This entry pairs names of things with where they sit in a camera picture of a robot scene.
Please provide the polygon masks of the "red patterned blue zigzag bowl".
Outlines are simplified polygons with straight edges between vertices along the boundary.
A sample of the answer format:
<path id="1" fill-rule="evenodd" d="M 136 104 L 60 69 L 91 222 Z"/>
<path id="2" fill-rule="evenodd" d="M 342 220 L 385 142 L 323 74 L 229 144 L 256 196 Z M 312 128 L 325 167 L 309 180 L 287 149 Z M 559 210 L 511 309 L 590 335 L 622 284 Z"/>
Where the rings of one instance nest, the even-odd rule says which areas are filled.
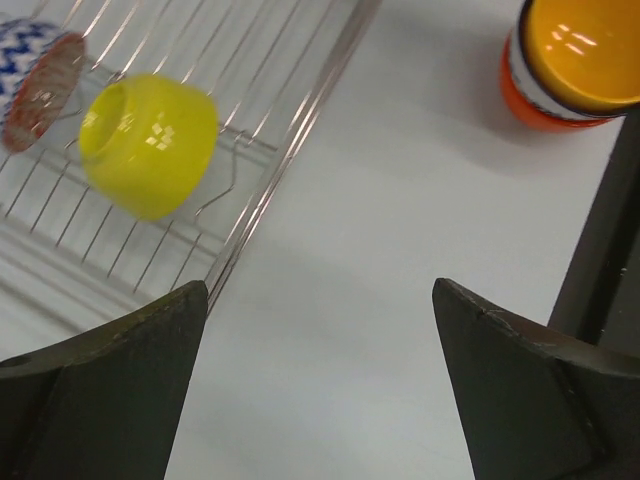
<path id="1" fill-rule="evenodd" d="M 14 18 L 1 24 L 1 143 L 10 153 L 35 144 L 76 88 L 85 61 L 82 34 Z"/>

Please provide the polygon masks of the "yellow green bowl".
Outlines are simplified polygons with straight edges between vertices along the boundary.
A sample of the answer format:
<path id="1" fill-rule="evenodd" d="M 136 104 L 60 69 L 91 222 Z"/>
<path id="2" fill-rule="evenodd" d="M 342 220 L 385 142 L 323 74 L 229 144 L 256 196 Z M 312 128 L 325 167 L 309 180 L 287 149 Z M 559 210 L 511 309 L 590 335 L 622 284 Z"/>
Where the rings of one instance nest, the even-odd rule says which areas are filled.
<path id="1" fill-rule="evenodd" d="M 78 150 L 93 189 L 132 216 L 155 221 L 196 189 L 217 135 L 217 108 L 206 93 L 162 75 L 136 74 L 95 98 Z"/>

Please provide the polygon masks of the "orange yellow bowl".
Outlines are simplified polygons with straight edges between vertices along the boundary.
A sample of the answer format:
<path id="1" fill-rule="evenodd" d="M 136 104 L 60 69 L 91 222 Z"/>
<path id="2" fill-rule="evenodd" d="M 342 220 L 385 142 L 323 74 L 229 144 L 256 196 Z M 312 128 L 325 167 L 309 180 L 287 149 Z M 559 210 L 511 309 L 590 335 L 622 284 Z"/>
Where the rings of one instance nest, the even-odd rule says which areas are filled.
<path id="1" fill-rule="evenodd" d="M 559 103 L 589 114 L 639 105 L 637 1 L 527 1 L 521 27 L 529 64 Z"/>

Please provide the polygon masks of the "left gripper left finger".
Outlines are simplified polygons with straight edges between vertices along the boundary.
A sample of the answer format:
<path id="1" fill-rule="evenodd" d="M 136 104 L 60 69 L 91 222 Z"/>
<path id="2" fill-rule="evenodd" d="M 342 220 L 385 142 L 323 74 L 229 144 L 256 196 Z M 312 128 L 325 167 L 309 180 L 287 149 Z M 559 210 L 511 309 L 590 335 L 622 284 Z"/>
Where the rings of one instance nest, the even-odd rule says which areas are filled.
<path id="1" fill-rule="evenodd" d="M 4 479 L 162 479 L 208 315 L 190 281 L 1 363 Z"/>

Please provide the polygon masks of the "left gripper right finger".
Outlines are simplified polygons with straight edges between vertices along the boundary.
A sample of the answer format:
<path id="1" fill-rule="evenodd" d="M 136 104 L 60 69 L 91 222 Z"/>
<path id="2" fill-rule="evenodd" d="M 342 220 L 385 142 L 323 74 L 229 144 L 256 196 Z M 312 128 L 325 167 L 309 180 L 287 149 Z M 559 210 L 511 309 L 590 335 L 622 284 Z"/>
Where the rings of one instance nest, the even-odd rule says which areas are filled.
<path id="1" fill-rule="evenodd" d="M 638 358 L 451 279 L 435 281 L 432 301 L 475 478 L 638 478 Z"/>

